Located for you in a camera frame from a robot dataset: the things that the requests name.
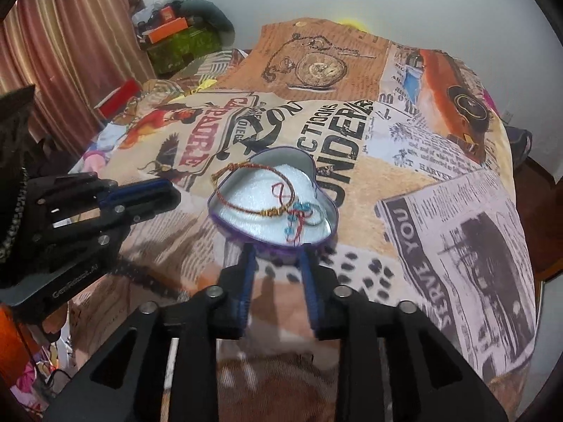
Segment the purple heart-shaped tin box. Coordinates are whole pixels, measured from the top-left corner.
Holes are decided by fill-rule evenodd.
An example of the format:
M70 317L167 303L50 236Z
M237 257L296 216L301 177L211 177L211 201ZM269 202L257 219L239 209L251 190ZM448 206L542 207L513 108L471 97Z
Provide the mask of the purple heart-shaped tin box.
M266 149L211 175L208 215L225 238L268 258L291 260L337 237L339 212L316 180L313 158L292 147Z

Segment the red book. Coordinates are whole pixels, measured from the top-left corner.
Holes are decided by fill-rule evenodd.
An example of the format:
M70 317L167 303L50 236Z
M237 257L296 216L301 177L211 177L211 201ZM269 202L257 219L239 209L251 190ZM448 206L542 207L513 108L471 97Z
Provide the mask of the red book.
M135 79L128 79L120 87L110 92L94 108L103 119L113 119L124 110L128 102L141 92L141 85Z

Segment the newspaper print bed cover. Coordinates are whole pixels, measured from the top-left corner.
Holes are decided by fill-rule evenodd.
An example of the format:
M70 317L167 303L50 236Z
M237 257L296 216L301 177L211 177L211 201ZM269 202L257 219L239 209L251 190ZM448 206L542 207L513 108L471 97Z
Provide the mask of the newspaper print bed cover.
M181 203L134 226L114 274L71 301L78 366L140 303L194 295L251 242L248 326L217 346L220 419L329 420L338 345L314 339L297 267L314 244L370 302L413 301L515 413L532 265L507 133L464 62L328 20L280 22L216 85L162 85L127 126L104 175L167 178Z

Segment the orange box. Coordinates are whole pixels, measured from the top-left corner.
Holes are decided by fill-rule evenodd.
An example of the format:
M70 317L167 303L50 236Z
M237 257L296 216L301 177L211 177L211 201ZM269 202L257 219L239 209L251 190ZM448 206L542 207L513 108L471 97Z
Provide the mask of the orange box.
M151 44L157 44L158 42L172 36L178 32L182 32L188 28L188 22L185 18L179 17L169 22L162 24L161 26L154 28L153 30L146 32L145 36Z

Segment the striped pink curtain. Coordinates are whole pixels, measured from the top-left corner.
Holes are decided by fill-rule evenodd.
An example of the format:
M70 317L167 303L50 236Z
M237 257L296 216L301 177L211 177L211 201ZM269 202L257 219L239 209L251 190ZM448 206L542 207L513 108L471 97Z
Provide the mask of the striped pink curtain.
M132 23L143 0L16 0L1 23L1 90L35 86L30 132L80 156L102 128L96 105L154 77Z

